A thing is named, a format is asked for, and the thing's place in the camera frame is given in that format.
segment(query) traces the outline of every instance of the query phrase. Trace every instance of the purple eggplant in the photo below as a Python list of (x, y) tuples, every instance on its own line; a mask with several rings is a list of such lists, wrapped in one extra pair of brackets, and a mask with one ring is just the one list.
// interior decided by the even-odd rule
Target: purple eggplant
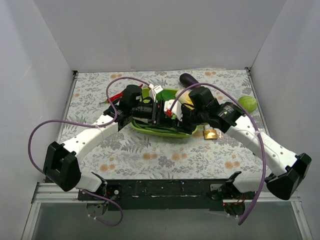
[(191, 76), (188, 73), (181, 74), (179, 79), (180, 79), (180, 83), (185, 88), (187, 88), (187, 87), (189, 87), (189, 86), (191, 86), (193, 84), (198, 84), (199, 83), (193, 76)]

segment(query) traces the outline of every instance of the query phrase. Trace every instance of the floral tablecloth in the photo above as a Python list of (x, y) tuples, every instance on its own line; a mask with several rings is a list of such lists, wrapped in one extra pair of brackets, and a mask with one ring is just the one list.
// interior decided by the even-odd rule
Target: floral tablecloth
[[(165, 88), (182, 89), (179, 76), (193, 75), (199, 82), (212, 83), (236, 99), (253, 96), (245, 70), (171, 70), (133, 72), (79, 73), (67, 120), (93, 123), (108, 104), (105, 90), (118, 77), (135, 77)], [(120, 93), (132, 80), (121, 80), (110, 88), (110, 96)], [(228, 101), (212, 89), (220, 103)], [(258, 110), (252, 113), (259, 128), (264, 128)], [(84, 127), (65, 125), (60, 142), (72, 138)], [(237, 140), (223, 135), (217, 140), (204, 140), (203, 126), (189, 138), (166, 138), (144, 135), (127, 125), (95, 147), (81, 162), (82, 170), (99, 174), (105, 179), (208, 179), (228, 178), (235, 171), (260, 172), (262, 162)]]

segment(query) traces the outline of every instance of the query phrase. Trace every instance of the green tray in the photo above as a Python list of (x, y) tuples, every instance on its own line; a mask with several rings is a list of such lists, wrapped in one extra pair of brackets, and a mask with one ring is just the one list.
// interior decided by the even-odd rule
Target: green tray
[[(171, 94), (175, 95), (176, 92), (178, 91), (177, 89), (170, 89), (170, 88), (165, 88), (165, 90), (169, 91)], [(142, 89), (142, 97), (146, 98), (149, 97), (149, 88), (145, 87)], [(160, 136), (160, 137), (170, 137), (170, 138), (188, 138), (191, 135), (184, 133), (184, 132), (177, 132), (177, 133), (165, 133), (165, 132), (157, 132), (157, 131), (153, 131), (151, 129), (144, 129), (141, 128), (137, 123), (135, 119), (132, 119), (131, 122), (131, 126), (137, 130), (140, 133), (143, 134), (149, 134), (149, 135), (155, 135), (155, 136)], [(198, 130), (198, 126), (196, 126), (195, 130), (193, 131), (192, 134), (194, 134), (196, 131)]]

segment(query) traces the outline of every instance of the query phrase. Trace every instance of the white wall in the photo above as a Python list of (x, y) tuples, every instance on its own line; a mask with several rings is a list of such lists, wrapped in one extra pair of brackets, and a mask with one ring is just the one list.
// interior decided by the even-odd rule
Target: white wall
[(252, 67), (270, 134), (312, 162), (298, 187), (314, 239), (320, 239), (320, 1), (287, 0)]
[(252, 66), (285, 0), (34, 0), (71, 69)]
[[(37, 181), (27, 144), (40, 122), (61, 118), (72, 72), (32, 0), (0, 0), (0, 239), (21, 238)], [(41, 166), (58, 125), (40, 129)]]

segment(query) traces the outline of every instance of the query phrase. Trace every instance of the robotic arm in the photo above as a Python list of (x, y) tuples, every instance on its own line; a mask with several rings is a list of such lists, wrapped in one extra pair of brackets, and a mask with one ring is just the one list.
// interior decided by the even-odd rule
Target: robotic arm
[[(231, 102), (219, 104), (211, 91), (206, 87), (198, 87), (191, 91), (189, 97), (194, 105), (190, 109), (176, 102), (168, 116), (170, 101), (141, 101), (142, 89), (137, 85), (128, 85), (123, 91), (123, 97), (115, 105), (116, 121), (105, 127), (86, 129), (73, 138), (59, 144), (49, 145), (43, 172), (64, 191), (73, 188), (105, 195), (107, 182), (92, 172), (81, 172), (79, 163), (101, 141), (120, 131), (136, 118), (139, 121), (158, 127), (170, 127), (178, 132), (191, 134), (197, 125), (210, 124), (223, 133), (237, 139), (255, 155), (261, 158), (261, 146), (250, 119), (243, 111)], [(109, 107), (93, 125), (111, 122), (115, 116), (113, 108)], [(272, 138), (261, 132), (266, 152), (267, 165), (271, 174), (265, 179), (264, 191), (270, 191), (276, 197), (288, 200), (298, 185), (304, 179), (311, 158), (302, 153), (296, 155), (279, 145)], [(235, 172), (217, 190), (212, 192), (216, 199), (235, 198), (241, 193), (254, 192), (258, 189), (261, 173)]]

